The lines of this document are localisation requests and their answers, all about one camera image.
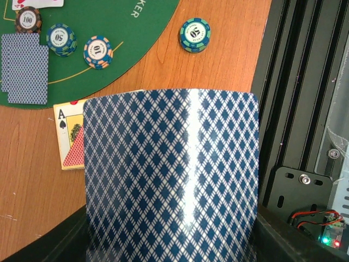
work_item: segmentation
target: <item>wooden surface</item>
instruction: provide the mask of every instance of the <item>wooden surface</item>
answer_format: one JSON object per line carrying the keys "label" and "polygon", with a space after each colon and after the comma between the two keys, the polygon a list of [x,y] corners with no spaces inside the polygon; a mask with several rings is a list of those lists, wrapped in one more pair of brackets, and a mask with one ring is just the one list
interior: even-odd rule
{"label": "wooden surface", "polygon": [[[138,89],[249,91],[271,0],[181,0],[150,51],[93,96]],[[207,49],[185,52],[178,31],[191,17],[212,28]],[[0,260],[85,204],[83,170],[62,171],[53,109],[0,107]]]}

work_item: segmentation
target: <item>green poker mat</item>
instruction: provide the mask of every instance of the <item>green poker mat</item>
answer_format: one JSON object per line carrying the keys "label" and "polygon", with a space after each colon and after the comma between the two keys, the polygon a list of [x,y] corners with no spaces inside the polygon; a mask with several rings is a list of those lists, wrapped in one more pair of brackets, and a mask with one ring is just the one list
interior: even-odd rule
{"label": "green poker mat", "polygon": [[[48,108],[54,104],[84,98],[106,87],[141,59],[159,38],[179,0],[65,0],[63,7],[42,8],[40,44],[55,23],[71,27],[77,49],[69,57],[49,52],[49,96],[46,105],[9,104],[0,91],[0,105],[23,109]],[[1,0],[0,32],[15,33],[12,0]],[[83,47],[94,35],[105,36],[114,49],[112,63],[103,70],[90,68],[83,59]]]}

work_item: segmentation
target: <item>screw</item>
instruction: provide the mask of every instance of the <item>screw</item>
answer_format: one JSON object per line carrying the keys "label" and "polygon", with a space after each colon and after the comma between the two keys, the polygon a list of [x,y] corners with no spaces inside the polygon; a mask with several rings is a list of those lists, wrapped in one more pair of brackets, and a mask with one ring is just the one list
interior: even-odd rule
{"label": "screw", "polygon": [[327,151],[327,155],[329,158],[337,159],[340,156],[340,152],[337,149],[331,149],[331,150]]}
{"label": "screw", "polygon": [[310,184],[311,179],[310,179],[310,177],[309,177],[308,175],[302,174],[302,175],[300,175],[300,177],[299,177],[299,181],[300,181],[300,183],[302,183],[302,184]]}

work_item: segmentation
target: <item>blue checkered playing card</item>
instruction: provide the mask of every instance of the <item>blue checkered playing card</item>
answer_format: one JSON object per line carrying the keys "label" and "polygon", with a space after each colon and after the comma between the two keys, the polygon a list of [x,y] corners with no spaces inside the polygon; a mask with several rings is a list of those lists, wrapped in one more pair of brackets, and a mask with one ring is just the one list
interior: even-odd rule
{"label": "blue checkered playing card", "polygon": [[87,261],[255,261],[258,103],[157,90],[83,111]]}

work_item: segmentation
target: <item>spade symbol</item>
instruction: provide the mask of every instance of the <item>spade symbol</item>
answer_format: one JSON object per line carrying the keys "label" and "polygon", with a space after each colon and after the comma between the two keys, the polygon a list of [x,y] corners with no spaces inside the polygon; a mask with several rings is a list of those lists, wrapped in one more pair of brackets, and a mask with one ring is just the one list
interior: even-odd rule
{"label": "spade symbol", "polygon": [[59,127],[64,129],[67,125],[65,124],[65,122],[62,120],[61,123],[59,124]]}

